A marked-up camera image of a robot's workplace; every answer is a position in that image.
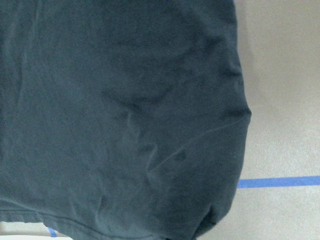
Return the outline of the black t-shirt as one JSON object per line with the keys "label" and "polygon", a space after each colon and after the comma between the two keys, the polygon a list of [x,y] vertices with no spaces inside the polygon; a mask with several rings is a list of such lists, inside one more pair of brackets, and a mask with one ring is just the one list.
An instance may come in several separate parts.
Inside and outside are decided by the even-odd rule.
{"label": "black t-shirt", "polygon": [[194,240],[229,212],[251,121],[232,0],[3,0],[0,219]]}

